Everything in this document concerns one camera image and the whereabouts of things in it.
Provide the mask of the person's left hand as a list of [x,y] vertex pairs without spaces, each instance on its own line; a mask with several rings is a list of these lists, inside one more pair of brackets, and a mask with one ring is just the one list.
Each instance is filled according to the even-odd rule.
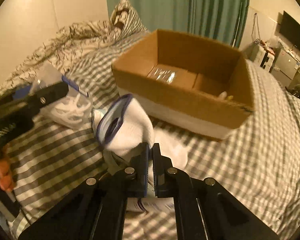
[[6,192],[11,192],[14,188],[10,162],[7,158],[0,159],[0,188]]

